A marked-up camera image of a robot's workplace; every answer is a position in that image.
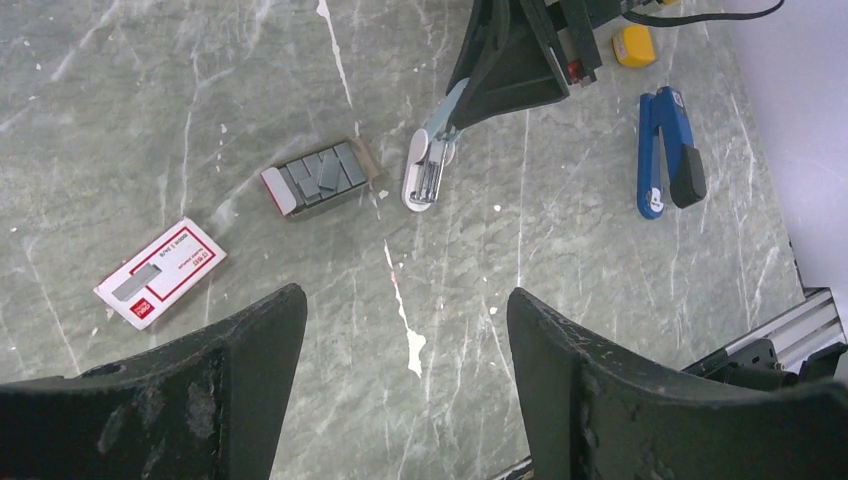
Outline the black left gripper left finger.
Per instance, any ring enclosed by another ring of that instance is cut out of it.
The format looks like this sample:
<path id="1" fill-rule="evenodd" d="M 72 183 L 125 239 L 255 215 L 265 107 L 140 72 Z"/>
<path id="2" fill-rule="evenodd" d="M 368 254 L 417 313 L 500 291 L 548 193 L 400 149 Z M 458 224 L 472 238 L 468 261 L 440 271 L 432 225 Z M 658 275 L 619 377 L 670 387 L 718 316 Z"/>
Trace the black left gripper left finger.
<path id="1" fill-rule="evenodd" d="M 295 284 L 79 376 L 1 387 L 5 479 L 266 479 L 307 321 Z"/>

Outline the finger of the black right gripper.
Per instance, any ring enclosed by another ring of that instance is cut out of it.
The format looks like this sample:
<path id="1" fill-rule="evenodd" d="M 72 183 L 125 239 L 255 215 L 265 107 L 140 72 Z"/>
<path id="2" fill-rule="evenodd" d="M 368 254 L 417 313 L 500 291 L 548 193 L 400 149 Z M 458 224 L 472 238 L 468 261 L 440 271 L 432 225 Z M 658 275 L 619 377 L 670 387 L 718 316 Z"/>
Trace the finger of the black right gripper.
<path id="1" fill-rule="evenodd" d="M 544 1 L 474 1 L 448 84 L 464 85 L 448 125 L 463 130 L 564 100 L 567 63 Z"/>

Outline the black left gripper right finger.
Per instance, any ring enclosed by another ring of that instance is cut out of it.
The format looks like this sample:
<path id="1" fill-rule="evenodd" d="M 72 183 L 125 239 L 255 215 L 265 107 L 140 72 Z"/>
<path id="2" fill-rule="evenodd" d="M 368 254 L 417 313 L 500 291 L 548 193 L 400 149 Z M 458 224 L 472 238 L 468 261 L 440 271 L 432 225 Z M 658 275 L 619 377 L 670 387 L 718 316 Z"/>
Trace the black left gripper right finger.
<path id="1" fill-rule="evenodd" d="M 847 386 L 772 392 L 674 370 L 509 296 L 514 376 L 538 479 L 843 479 Z"/>

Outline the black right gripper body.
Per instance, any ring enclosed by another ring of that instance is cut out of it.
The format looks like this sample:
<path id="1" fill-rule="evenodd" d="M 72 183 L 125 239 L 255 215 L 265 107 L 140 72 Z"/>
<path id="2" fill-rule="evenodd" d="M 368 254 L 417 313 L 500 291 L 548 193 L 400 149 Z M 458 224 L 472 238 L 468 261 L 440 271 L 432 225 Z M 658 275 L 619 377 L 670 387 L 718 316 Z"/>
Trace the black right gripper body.
<path id="1" fill-rule="evenodd" d="M 568 85 L 597 80 L 602 60 L 594 30 L 629 11 L 655 13 L 661 1 L 525 1 L 523 9 L 545 55 Z"/>

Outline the red white staple box sleeve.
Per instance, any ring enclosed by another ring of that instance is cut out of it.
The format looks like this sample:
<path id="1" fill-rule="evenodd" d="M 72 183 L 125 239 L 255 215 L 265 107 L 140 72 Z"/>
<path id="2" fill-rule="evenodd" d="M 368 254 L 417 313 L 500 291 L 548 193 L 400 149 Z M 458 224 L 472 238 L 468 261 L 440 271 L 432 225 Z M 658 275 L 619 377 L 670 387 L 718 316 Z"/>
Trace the red white staple box sleeve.
<path id="1" fill-rule="evenodd" d="M 95 295 L 139 331 L 147 329 L 227 253 L 185 217 L 102 280 Z"/>

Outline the light blue white stapler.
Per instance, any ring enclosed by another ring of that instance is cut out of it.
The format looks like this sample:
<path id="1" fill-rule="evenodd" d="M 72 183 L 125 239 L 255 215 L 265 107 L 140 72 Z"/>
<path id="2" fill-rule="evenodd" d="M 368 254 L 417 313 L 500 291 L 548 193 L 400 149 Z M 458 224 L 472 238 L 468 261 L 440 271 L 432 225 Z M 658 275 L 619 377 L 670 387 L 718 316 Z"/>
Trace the light blue white stapler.
<path id="1" fill-rule="evenodd" d="M 461 131 L 449 118 L 464 92 L 468 78 L 460 80 L 410 141 L 401 198 L 412 212 L 426 211 L 439 196 L 444 168 L 456 152 Z"/>

